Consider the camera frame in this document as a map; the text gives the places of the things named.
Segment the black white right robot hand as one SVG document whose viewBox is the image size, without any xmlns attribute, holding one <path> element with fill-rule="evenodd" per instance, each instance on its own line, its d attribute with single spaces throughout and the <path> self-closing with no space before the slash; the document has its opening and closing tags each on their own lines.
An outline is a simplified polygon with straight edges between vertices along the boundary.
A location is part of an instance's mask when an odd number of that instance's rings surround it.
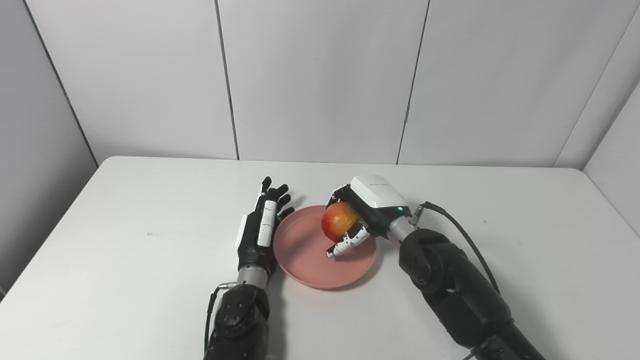
<svg viewBox="0 0 640 360">
<path fill-rule="evenodd" d="M 357 175 L 350 183 L 335 189 L 327 207 L 341 203 L 350 205 L 359 220 L 326 250 L 328 258 L 345 255 L 370 237 L 382 237 L 400 245 L 416 230 L 410 223 L 409 203 L 379 175 Z"/>
</svg>

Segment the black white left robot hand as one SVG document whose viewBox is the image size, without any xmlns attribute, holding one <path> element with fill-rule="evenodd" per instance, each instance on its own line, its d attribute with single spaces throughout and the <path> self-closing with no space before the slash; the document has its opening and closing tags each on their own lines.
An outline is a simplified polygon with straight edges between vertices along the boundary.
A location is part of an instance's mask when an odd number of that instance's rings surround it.
<svg viewBox="0 0 640 360">
<path fill-rule="evenodd" d="M 256 205 L 246 215 L 241 226 L 237 248 L 238 269 L 260 268 L 270 278 L 277 266 L 274 253 L 274 235 L 282 221 L 291 215 L 294 207 L 285 208 L 291 202 L 289 187 L 283 183 L 272 186 L 272 178 L 265 177 L 259 188 Z"/>
</svg>

